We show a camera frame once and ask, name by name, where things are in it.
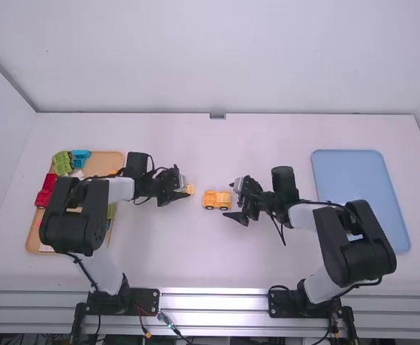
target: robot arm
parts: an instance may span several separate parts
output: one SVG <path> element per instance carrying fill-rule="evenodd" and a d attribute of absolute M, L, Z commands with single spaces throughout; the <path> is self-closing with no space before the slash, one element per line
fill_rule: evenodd
<path fill-rule="evenodd" d="M 75 309 L 70 343 L 76 344 L 85 315 L 141 315 L 142 308 L 157 314 L 159 291 L 132 288 L 126 276 L 112 260 L 104 244 L 108 204 L 135 201 L 140 197 L 157 198 L 157 206 L 186 198 L 185 177 L 176 165 L 148 172 L 150 155 L 129 152 L 126 166 L 115 175 L 59 178 L 39 228 L 40 241 L 79 264 L 90 280 L 86 303 Z M 80 212 L 70 209 L 81 208 Z"/>
<path fill-rule="evenodd" d="M 292 167 L 275 167 L 271 174 L 273 192 L 263 191 L 249 175 L 237 178 L 231 186 L 242 210 L 223 215 L 247 226 L 263 211 L 281 225 L 317 232 L 324 267 L 299 282 L 298 309 L 314 308 L 395 271 L 396 256 L 366 201 L 341 206 L 302 200 Z M 349 233 L 360 238 L 349 241 Z"/>

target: wire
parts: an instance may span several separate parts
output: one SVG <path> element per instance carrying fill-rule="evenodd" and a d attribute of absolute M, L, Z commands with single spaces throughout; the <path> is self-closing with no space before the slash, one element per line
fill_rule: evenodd
<path fill-rule="evenodd" d="M 96 329 L 96 332 L 93 334 L 94 336 L 98 335 L 98 332 L 100 331 L 100 327 L 101 327 L 101 314 L 98 314 L 98 327 Z"/>
<path fill-rule="evenodd" d="M 279 236 L 280 236 L 281 241 L 283 242 L 283 245 L 286 247 L 286 241 L 284 240 L 284 235 L 283 235 L 283 227 L 281 228 L 281 232 L 280 232 L 279 226 L 276 224 L 274 216 L 272 216 L 271 213 L 269 213 L 269 216 L 272 222 L 274 223 L 276 231 L 279 233 Z"/>
<path fill-rule="evenodd" d="M 135 206 L 139 206 L 139 205 L 142 205 L 143 203 L 146 203 L 147 201 L 149 201 L 149 200 L 151 200 L 151 196 L 149 196 L 148 198 L 146 198 L 146 200 L 144 200 L 144 201 L 142 201 L 142 202 L 140 202 L 140 203 L 136 203 L 136 200 L 133 200 L 133 204 L 135 205 Z"/>
<path fill-rule="evenodd" d="M 330 335 L 331 330 L 332 330 L 332 314 L 331 313 L 330 313 L 330 317 L 328 318 L 328 320 L 329 320 L 329 322 L 328 322 L 328 325 L 327 325 L 326 333 L 324 334 L 323 337 L 320 338 L 320 340 L 314 342 L 312 345 L 318 345 L 319 343 L 324 341 L 327 338 L 327 336 Z"/>
<path fill-rule="evenodd" d="M 93 278 L 90 276 L 90 274 L 86 270 L 85 266 L 83 265 L 82 260 L 79 259 L 79 257 L 77 257 L 76 255 L 74 255 L 72 253 L 61 253 L 61 254 L 67 255 L 69 257 L 72 257 L 74 259 L 74 263 L 75 264 L 78 264 L 80 266 L 80 269 L 82 270 L 83 274 L 90 281 L 91 286 L 93 286 L 93 288 L 95 289 L 95 291 L 99 291 L 98 284 L 96 284 L 95 280 L 93 280 Z"/>
<path fill-rule="evenodd" d="M 139 306 L 139 304 L 138 303 L 134 303 L 135 304 L 135 306 L 138 308 L 138 310 L 139 311 L 141 311 L 144 315 L 146 315 L 146 316 L 155 316 L 156 314 L 151 314 L 151 313 L 148 313 L 147 311 L 145 311 L 143 308 L 141 308 L 141 306 Z"/>

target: light blue mat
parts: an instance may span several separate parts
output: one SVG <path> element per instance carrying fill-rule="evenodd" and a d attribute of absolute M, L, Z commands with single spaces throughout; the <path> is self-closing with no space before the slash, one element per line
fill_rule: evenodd
<path fill-rule="evenodd" d="M 382 155 L 373 150 L 319 149 L 312 154 L 318 199 L 344 205 L 369 202 L 393 250 L 406 253 L 411 241 Z"/>

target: black cable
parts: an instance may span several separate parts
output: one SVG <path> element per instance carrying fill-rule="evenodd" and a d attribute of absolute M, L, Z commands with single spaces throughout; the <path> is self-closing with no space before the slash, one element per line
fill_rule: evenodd
<path fill-rule="evenodd" d="M 93 280 L 93 278 L 90 276 L 90 274 L 88 273 L 88 271 L 86 270 L 85 266 L 82 263 L 82 260 L 79 259 L 77 256 L 75 256 L 72 253 L 61 253 L 64 255 L 67 255 L 69 257 L 72 257 L 74 259 L 74 263 L 78 264 L 80 269 L 82 270 L 83 274 L 87 277 L 87 279 L 90 281 L 91 286 L 93 286 L 93 288 L 95 289 L 95 291 L 98 291 L 98 284 L 96 284 L 95 280 Z"/>
<path fill-rule="evenodd" d="M 136 203 L 136 200 L 133 200 L 133 204 L 135 205 L 135 206 L 139 206 L 139 205 L 142 205 L 143 203 L 146 203 L 147 201 L 149 201 L 149 200 L 151 200 L 151 196 L 149 196 L 148 198 L 146 198 L 146 200 L 143 200 L 142 202 L 140 202 L 140 203 Z"/>
<path fill-rule="evenodd" d="M 174 334 L 176 334 L 178 337 L 180 337 L 182 340 L 184 340 L 187 344 L 193 344 L 193 340 L 192 340 L 192 341 L 187 340 L 187 338 L 183 337 L 183 336 L 182 336 L 182 334 L 181 334 L 181 332 L 180 332 L 180 331 L 178 331 L 177 329 L 174 329 L 174 330 L 173 330 L 173 332 L 174 332 Z"/>
<path fill-rule="evenodd" d="M 327 336 L 330 335 L 331 330 L 332 330 L 332 314 L 331 313 L 330 313 L 330 317 L 329 317 L 328 320 L 329 320 L 329 323 L 327 325 L 326 333 L 324 334 L 324 336 L 322 338 L 320 338 L 320 340 L 314 342 L 312 345 L 318 345 L 319 343 L 321 343 L 322 341 L 324 341 L 327 338 Z"/>
<path fill-rule="evenodd" d="M 100 331 L 101 328 L 101 314 L 98 314 L 98 327 L 96 329 L 96 332 L 93 334 L 94 336 L 98 335 L 98 332 Z"/>
<path fill-rule="evenodd" d="M 281 241 L 283 242 L 283 245 L 286 247 L 286 241 L 284 240 L 284 236 L 282 236 L 283 231 L 280 232 L 279 226 L 276 225 L 274 216 L 272 216 L 271 213 L 269 213 L 269 216 L 270 216 L 270 219 L 272 220 L 272 222 L 274 223 L 276 231 L 279 233 L 279 236 L 280 236 Z"/>

